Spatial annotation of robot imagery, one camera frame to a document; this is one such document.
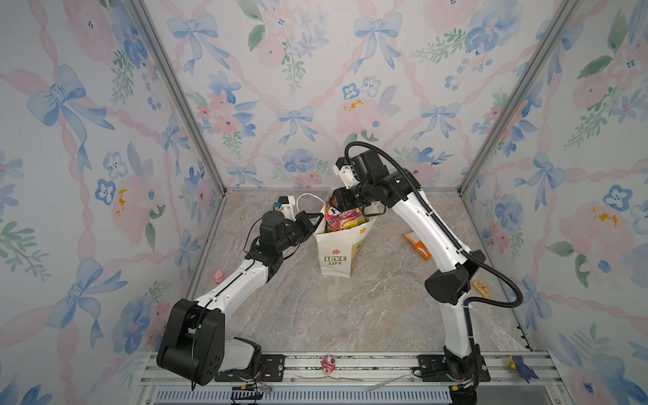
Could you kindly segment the orange snack pack back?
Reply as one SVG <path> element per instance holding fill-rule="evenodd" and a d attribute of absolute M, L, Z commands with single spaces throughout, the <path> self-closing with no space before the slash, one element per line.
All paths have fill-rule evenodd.
<path fill-rule="evenodd" d="M 337 232 L 353 229 L 366 223 L 367 219 L 359 209 L 341 212 L 327 202 L 325 221 L 327 232 Z"/>

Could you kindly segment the white paper bag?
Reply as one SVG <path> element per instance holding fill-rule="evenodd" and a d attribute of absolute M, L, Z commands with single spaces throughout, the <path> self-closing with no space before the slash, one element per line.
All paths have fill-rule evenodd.
<path fill-rule="evenodd" d="M 324 214 L 324 220 L 315 232 L 321 275 L 350 278 L 359 258 L 359 253 L 366 243 L 378 216 L 381 215 L 381 206 L 373 204 L 365 209 L 359 209 L 367 219 L 364 224 L 350 230 L 327 232 L 325 221 L 326 203 L 332 205 L 332 196 L 324 199 L 312 193 L 302 193 L 296 198 L 296 208 L 299 209 L 300 204 L 307 198 L 318 200 L 321 203 L 320 213 Z"/>

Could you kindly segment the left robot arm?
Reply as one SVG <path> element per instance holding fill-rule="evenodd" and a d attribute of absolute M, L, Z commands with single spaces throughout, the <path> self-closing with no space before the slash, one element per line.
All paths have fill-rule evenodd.
<path fill-rule="evenodd" d="M 289 258 L 313 236 L 325 215 L 300 211 L 287 219 L 278 210 L 263 214 L 259 235 L 251 242 L 239 268 L 194 300 L 181 299 L 172 307 L 158 349 L 156 364 L 163 370 L 205 386 L 221 377 L 258 379 L 262 367 L 260 344 L 227 339 L 226 325 L 236 310 L 266 285 Z"/>

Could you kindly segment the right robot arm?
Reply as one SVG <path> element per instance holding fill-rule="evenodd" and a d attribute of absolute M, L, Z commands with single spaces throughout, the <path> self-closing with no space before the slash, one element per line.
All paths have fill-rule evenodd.
<path fill-rule="evenodd" d="M 366 209 L 377 202 L 396 213 L 423 242 L 437 265 L 425 288 L 440 307 L 447 374 L 454 381 L 478 381 L 479 353 L 464 305 L 470 279 L 479 269 L 469 260 L 473 252 L 431 207 L 417 179 L 399 165 L 390 172 L 375 150 L 339 158 L 335 172 L 344 186 L 332 193 L 334 208 Z"/>

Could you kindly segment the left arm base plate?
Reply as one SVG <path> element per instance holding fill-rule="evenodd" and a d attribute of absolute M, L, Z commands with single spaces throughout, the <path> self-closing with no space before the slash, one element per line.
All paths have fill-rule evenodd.
<path fill-rule="evenodd" d="M 283 354 L 261 354 L 245 370 L 219 372 L 217 382 L 282 382 L 285 375 L 286 356 Z"/>

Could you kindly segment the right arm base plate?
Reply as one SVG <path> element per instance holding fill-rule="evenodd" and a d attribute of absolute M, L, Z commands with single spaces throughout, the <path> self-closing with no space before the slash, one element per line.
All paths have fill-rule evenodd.
<path fill-rule="evenodd" d="M 424 382 L 472 381 L 475 361 L 472 355 L 459 359 L 454 354 L 420 354 L 414 374 Z"/>

